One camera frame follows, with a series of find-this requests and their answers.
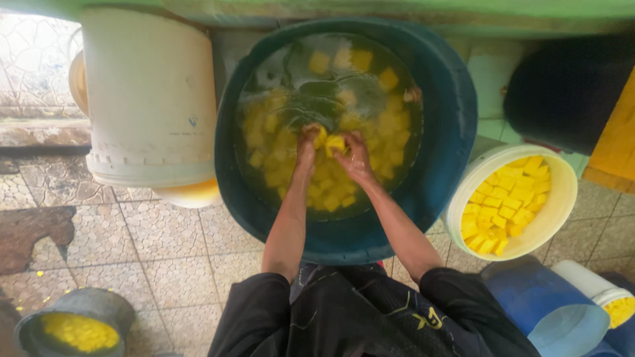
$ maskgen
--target black bucket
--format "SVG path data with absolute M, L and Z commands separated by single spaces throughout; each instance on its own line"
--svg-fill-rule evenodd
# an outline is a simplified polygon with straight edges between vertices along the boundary
M 112 327 L 119 342 L 112 348 L 85 353 L 57 342 L 44 333 L 42 316 L 48 313 L 70 313 L 92 318 Z M 15 327 L 13 343 L 31 357 L 123 357 L 125 337 L 135 319 L 132 305 L 120 295 L 99 288 L 73 290 L 51 306 L 25 316 Z

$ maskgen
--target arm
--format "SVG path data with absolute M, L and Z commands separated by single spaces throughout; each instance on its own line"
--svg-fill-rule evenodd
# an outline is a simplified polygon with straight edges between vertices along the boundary
M 313 140 L 318 135 L 315 125 L 302 128 L 298 138 L 298 161 L 291 184 L 271 227 L 262 258 L 263 273 L 278 273 L 290 283 L 298 273 L 304 251 L 307 220 L 307 188 L 313 174 L 315 148 Z
M 418 284 L 428 270 L 444 266 L 441 257 L 423 232 L 375 179 L 361 134 L 354 131 L 343 136 L 351 153 L 343 156 L 334 152 L 335 158 L 370 198 L 397 258 Z

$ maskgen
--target white bucket with yellow soap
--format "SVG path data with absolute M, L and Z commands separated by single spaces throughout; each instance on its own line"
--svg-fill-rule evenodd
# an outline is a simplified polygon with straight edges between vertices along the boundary
M 541 156 L 540 165 L 549 167 L 551 188 L 548 199 L 541 203 L 540 210 L 532 212 L 530 223 L 522 228 L 519 235 L 507 238 L 504 249 L 499 250 L 498 254 L 478 253 L 469 248 L 462 234 L 462 219 L 476 189 L 501 167 L 532 156 Z M 578 181 L 573 168 L 554 151 L 529 144 L 503 145 L 478 155 L 467 165 L 454 197 L 443 212 L 442 219 L 452 241 L 465 252 L 483 260 L 511 260 L 537 249 L 560 229 L 573 209 L 577 193 Z
M 619 327 L 635 314 L 635 297 L 630 291 L 615 286 L 580 264 L 563 260 L 551 270 L 602 307 L 611 316 L 610 328 Z

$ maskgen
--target yellow residue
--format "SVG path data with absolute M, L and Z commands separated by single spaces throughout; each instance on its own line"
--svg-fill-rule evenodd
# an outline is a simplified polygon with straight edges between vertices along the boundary
M 49 313 L 42 316 L 42 322 L 45 333 L 82 352 L 111 348 L 119 342 L 112 327 L 85 316 Z
M 635 314 L 635 297 L 613 300 L 602 308 L 611 316 L 610 328 L 616 328 Z

